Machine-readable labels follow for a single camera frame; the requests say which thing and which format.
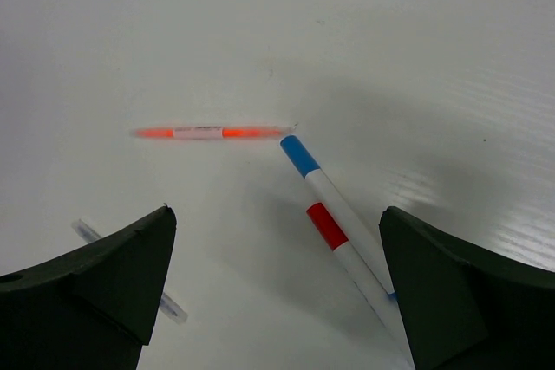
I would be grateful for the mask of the blue capped marker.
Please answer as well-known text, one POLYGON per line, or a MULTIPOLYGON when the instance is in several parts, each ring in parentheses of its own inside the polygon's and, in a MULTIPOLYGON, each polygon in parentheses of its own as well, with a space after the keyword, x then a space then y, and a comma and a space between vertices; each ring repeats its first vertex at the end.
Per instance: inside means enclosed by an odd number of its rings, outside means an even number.
POLYGON ((394 294, 394 284, 389 274, 381 239, 371 232, 351 209, 346 199, 297 136, 284 137, 280 141, 280 146, 317 199, 346 234, 385 292, 388 295, 394 294))

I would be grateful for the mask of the red capped marker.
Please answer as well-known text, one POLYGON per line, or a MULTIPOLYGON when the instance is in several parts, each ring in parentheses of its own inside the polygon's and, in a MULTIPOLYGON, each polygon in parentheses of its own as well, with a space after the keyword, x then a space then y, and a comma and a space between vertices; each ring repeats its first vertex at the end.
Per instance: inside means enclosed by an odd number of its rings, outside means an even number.
POLYGON ((352 282, 388 330, 409 365, 415 368, 396 299, 382 288, 322 203, 314 203, 306 210, 306 213, 330 247, 334 257, 343 266, 352 282))

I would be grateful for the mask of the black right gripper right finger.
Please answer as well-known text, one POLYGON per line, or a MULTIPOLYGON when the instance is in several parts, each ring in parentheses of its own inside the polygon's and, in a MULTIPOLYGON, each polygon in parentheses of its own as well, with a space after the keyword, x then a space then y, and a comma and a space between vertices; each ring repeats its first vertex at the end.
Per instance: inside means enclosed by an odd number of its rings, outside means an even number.
POLYGON ((552 369, 554 274, 390 206, 379 231, 418 369, 552 369))

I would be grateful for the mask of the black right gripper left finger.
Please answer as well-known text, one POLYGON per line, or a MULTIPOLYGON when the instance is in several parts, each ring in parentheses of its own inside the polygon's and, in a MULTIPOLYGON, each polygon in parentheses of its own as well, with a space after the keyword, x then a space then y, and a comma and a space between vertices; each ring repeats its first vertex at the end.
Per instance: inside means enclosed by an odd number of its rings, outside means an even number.
POLYGON ((177 220, 164 205, 109 236, 1 278, 3 369, 135 369, 177 220))

